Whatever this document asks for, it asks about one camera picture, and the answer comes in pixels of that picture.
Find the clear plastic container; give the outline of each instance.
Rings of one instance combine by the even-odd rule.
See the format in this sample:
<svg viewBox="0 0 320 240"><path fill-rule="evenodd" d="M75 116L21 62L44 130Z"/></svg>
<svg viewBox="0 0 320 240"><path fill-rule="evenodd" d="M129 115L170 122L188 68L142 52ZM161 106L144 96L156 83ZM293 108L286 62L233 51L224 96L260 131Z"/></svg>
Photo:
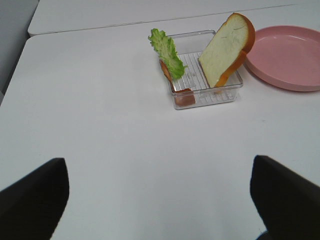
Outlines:
<svg viewBox="0 0 320 240"><path fill-rule="evenodd" d="M236 71L224 86L209 87L198 59L215 33L214 30L204 30L169 36L174 40L183 65L188 66L182 78L174 79L172 85L168 81L175 109L233 102L239 88L243 86L243 81Z"/></svg>

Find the pink plate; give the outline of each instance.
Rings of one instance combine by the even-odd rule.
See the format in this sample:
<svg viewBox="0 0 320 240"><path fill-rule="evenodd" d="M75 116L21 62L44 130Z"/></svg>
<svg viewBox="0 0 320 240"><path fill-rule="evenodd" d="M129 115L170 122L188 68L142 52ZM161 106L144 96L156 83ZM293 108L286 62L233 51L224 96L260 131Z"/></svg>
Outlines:
<svg viewBox="0 0 320 240"><path fill-rule="evenodd" d="M272 26L255 33L247 67L279 88L320 90L320 32L299 26Z"/></svg>

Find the gray floor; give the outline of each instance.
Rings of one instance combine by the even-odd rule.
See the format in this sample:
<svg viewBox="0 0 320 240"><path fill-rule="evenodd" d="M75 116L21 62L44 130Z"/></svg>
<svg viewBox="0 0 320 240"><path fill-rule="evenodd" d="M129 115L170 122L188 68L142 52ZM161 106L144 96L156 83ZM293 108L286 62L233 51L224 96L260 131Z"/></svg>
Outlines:
<svg viewBox="0 0 320 240"><path fill-rule="evenodd" d="M2 94L2 92L0 92L0 106L1 106L1 103L2 103L2 99L4 99L4 95Z"/></svg>

